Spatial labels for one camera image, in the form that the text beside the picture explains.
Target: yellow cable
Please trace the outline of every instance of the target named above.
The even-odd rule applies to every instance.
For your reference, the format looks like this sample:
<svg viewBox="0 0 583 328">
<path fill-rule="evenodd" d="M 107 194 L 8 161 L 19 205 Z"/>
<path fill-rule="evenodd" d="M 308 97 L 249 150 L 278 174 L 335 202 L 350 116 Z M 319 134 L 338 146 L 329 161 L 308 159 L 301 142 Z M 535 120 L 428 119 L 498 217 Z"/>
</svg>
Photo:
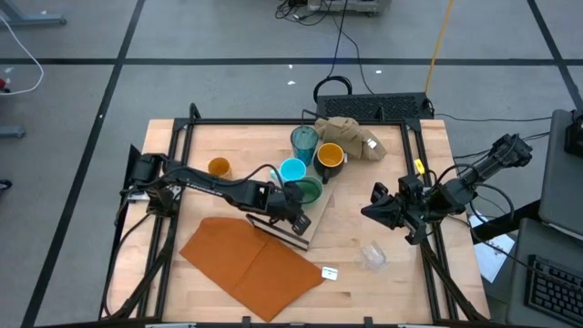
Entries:
<svg viewBox="0 0 583 328">
<path fill-rule="evenodd" d="M 439 53 L 439 46 L 441 45 L 441 39 L 444 37 L 445 26 L 447 26 L 447 21 L 449 20 L 449 15 L 452 12 L 452 7 L 454 6 L 454 0 L 449 0 L 449 5 L 447 5 L 447 12 L 445 12 L 444 21 L 441 23 L 441 31 L 439 31 L 439 37 L 437 38 L 437 44 L 435 45 L 434 56 L 431 58 L 431 66 L 429 67 L 429 75 L 427 76 L 427 81 L 425 81 L 425 94 L 429 95 L 429 86 L 431 85 L 431 75 L 434 73 L 435 59 Z"/>
</svg>

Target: orange cloth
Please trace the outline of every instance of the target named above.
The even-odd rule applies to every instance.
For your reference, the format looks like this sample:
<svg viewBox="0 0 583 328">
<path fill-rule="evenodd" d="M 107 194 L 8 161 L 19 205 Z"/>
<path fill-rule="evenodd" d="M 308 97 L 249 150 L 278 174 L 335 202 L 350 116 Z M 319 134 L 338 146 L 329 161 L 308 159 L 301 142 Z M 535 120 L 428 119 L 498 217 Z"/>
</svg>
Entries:
<svg viewBox="0 0 583 328">
<path fill-rule="evenodd" d="M 180 254 L 265 322 L 323 282 L 317 266 L 245 220 L 204 219 Z"/>
</svg>

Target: blue cup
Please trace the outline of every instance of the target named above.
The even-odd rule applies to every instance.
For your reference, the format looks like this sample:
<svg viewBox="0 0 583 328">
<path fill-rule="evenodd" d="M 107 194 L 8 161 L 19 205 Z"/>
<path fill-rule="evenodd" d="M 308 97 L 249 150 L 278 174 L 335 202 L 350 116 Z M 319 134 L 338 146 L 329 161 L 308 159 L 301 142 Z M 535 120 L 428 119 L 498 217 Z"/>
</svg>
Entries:
<svg viewBox="0 0 583 328">
<path fill-rule="evenodd" d="M 310 166 L 318 144 L 318 132 L 306 126 L 297 127 L 291 132 L 290 140 L 293 156 L 301 160 L 307 167 Z"/>
<path fill-rule="evenodd" d="M 306 165 L 299 159 L 286 159 L 279 169 L 283 183 L 303 179 L 306 176 L 306 171 Z M 273 180 L 277 181 L 277 175 L 273 170 L 270 175 Z"/>
</svg>

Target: green cup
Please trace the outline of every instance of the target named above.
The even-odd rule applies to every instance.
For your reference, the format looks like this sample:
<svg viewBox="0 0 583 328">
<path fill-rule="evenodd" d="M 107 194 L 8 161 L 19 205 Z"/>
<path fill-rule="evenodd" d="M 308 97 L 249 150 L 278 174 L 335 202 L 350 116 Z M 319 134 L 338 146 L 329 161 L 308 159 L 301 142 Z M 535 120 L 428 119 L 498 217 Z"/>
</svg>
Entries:
<svg viewBox="0 0 583 328">
<path fill-rule="evenodd" d="M 302 203 L 304 205 L 314 203 L 322 195 L 323 186 L 318 178 L 306 176 L 295 183 L 303 191 Z"/>
</svg>

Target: brown towel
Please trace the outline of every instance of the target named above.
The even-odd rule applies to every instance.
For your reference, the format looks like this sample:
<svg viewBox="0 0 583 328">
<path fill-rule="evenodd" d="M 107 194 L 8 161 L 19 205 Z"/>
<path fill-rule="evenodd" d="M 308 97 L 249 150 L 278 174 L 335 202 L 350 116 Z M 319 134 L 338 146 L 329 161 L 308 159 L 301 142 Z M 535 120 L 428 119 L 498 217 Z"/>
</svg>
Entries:
<svg viewBox="0 0 583 328">
<path fill-rule="evenodd" d="M 314 123 L 323 142 L 333 142 L 357 159 L 378 160 L 386 155 L 379 139 L 353 118 L 318 118 Z"/>
<path fill-rule="evenodd" d="M 265 322 L 321 284 L 321 271 L 247 221 L 204 219 L 180 254 Z"/>
</svg>

